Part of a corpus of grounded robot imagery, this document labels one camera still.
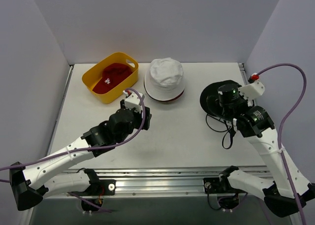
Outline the dark red hat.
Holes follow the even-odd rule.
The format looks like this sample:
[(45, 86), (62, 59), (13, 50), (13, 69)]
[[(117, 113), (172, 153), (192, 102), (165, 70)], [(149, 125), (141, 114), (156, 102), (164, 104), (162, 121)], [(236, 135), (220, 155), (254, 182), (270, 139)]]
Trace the dark red hat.
[(102, 72), (102, 78), (94, 86), (93, 92), (106, 94), (132, 74), (129, 66), (125, 64), (113, 63)]
[(178, 96), (176, 96), (175, 98), (172, 98), (172, 99), (168, 99), (168, 100), (158, 100), (158, 99), (155, 99), (153, 98), (152, 96), (149, 96), (150, 99), (154, 100), (154, 101), (157, 101), (157, 102), (160, 102), (160, 103), (169, 103), (169, 102), (173, 102), (173, 101), (176, 101), (177, 99), (179, 99), (182, 95), (184, 94), (184, 91), (181, 92)]

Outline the white hat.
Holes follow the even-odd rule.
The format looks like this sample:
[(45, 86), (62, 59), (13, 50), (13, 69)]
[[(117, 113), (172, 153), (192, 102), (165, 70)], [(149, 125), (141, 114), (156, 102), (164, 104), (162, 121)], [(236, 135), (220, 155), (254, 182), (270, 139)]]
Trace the white hat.
[(158, 100), (175, 98), (185, 91), (185, 77), (182, 64), (172, 58), (151, 61), (144, 77), (147, 94)]

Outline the black cap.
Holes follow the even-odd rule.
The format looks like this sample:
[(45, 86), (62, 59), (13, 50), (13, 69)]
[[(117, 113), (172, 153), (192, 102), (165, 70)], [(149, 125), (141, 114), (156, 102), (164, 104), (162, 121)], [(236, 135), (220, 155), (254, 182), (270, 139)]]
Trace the black cap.
[(226, 84), (235, 84), (237, 87), (241, 85), (233, 80), (225, 80), (212, 83), (208, 85), (200, 95), (200, 106), (209, 115), (213, 117), (220, 117), (222, 108), (217, 103), (218, 99), (218, 88)]

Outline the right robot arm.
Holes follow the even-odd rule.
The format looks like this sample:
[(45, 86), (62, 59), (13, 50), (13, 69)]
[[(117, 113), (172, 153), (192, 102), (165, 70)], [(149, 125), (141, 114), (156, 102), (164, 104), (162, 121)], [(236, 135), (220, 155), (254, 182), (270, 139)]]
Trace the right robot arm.
[(233, 124), (233, 130), (238, 130), (254, 147), (273, 177), (272, 180), (262, 179), (230, 166), (219, 174), (220, 189), (250, 193), (263, 200), (280, 218), (299, 212), (300, 207), (314, 199), (315, 186), (277, 142), (278, 133), (269, 114), (260, 106), (248, 106), (235, 83), (218, 88), (218, 102), (222, 115)]

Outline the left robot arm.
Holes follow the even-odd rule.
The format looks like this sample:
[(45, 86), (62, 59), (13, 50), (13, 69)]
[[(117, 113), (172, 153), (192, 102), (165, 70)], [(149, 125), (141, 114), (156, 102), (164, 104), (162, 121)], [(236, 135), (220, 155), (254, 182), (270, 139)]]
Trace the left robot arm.
[(129, 107), (127, 100), (122, 100), (120, 105), (107, 121), (61, 150), (34, 164), (12, 164), (9, 183), (19, 211), (31, 209), (44, 198), (61, 193), (90, 196), (106, 192), (107, 188), (93, 169), (84, 168), (67, 175), (62, 172), (127, 143), (136, 136), (134, 130), (149, 129), (152, 117), (149, 107)]

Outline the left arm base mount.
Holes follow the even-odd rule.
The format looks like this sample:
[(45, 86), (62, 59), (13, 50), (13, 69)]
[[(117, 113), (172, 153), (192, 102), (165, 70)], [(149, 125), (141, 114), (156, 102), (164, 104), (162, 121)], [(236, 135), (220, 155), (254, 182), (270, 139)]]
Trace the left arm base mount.
[(116, 190), (116, 180), (114, 179), (104, 179), (100, 180), (97, 184), (96, 195), (100, 196), (110, 196), (114, 195)]

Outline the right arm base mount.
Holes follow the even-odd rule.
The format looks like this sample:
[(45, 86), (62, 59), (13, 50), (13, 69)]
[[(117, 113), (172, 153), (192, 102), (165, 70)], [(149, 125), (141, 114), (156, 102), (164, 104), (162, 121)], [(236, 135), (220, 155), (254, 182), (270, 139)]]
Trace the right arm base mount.
[(219, 177), (206, 177), (203, 178), (203, 185), (205, 193), (227, 193), (228, 190), (223, 187)]

